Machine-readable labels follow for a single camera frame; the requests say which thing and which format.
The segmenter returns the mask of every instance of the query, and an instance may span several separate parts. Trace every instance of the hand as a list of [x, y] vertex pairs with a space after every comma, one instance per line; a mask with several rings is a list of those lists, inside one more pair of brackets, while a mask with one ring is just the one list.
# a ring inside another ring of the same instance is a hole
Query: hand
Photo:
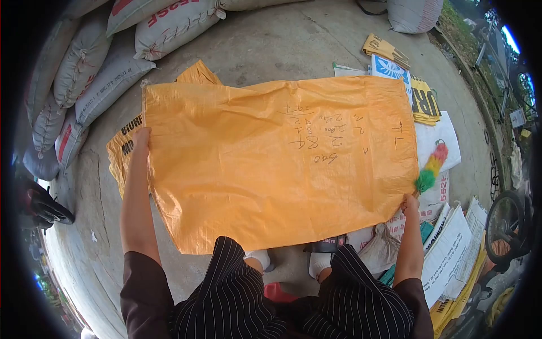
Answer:
[[419, 215], [418, 209], [420, 208], [420, 202], [418, 199], [414, 198], [411, 194], [404, 195], [405, 201], [401, 204], [401, 210], [404, 215], [415, 213]]
[[142, 127], [138, 129], [132, 138], [134, 141], [134, 152], [143, 152], [147, 156], [149, 155], [149, 138], [151, 136], [150, 127]]

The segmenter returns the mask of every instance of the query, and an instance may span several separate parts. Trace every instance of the bicycle wheel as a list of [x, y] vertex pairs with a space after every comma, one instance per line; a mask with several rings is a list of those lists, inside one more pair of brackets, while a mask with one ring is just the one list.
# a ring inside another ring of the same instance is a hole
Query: bicycle wheel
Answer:
[[519, 196], [504, 191], [491, 205], [486, 220], [486, 250], [497, 265], [517, 257], [523, 236], [524, 208]]

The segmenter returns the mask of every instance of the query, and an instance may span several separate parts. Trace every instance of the curb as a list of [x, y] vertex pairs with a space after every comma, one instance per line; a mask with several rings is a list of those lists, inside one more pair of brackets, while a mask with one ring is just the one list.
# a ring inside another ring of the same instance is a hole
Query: curb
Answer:
[[489, 142], [491, 143], [491, 146], [493, 147], [493, 153], [495, 153], [497, 169], [499, 171], [499, 187], [501, 187], [500, 191], [503, 192], [505, 190], [509, 190], [510, 187], [508, 187], [507, 185], [508, 181], [505, 180], [505, 169], [503, 166], [504, 160], [502, 158], [502, 154], [499, 150], [499, 146], [497, 143], [495, 123], [493, 122], [493, 117], [491, 113], [489, 112], [489, 109], [487, 108], [487, 104], [485, 100], [483, 99], [480, 89], [478, 88], [478, 86], [476, 85], [476, 82], [474, 81], [473, 73], [470, 71], [470, 68], [469, 66], [467, 66], [467, 63], [465, 62], [465, 60], [463, 60], [463, 58], [459, 55], [455, 46], [448, 40], [448, 38], [444, 34], [439, 33], [435, 28], [432, 28], [429, 31], [429, 33], [431, 33], [440, 44], [445, 43], [448, 46], [450, 46], [450, 48], [454, 52], [455, 57], [458, 60], [459, 68], [461, 70], [461, 75], [466, 80], [466, 82], [471, 86], [474, 99], [476, 100], [476, 103], [478, 104], [478, 108], [482, 112], [483, 121], [486, 123], [487, 132], [489, 134]]

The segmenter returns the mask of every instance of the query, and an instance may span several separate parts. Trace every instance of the white sock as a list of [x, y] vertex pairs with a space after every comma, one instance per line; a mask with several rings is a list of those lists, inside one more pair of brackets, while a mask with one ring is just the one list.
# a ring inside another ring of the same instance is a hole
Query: white sock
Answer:
[[316, 279], [320, 272], [327, 267], [331, 267], [331, 253], [311, 253], [311, 260], [308, 264], [308, 274], [311, 277]]
[[265, 269], [271, 264], [271, 258], [267, 254], [267, 250], [255, 250], [255, 251], [245, 251], [244, 258], [254, 258], [262, 264], [262, 268]]

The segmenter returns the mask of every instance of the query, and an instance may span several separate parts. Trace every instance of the sky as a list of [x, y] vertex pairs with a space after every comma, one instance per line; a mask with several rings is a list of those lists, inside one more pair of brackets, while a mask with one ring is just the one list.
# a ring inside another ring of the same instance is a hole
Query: sky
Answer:
[[514, 52], [519, 54], [519, 47], [515, 43], [514, 37], [512, 36], [512, 34], [510, 33], [510, 31], [508, 30], [508, 27], [506, 27], [506, 25], [502, 27], [502, 32], [505, 34], [506, 40], [508, 41], [508, 44], [510, 45], [510, 47], [512, 47]]

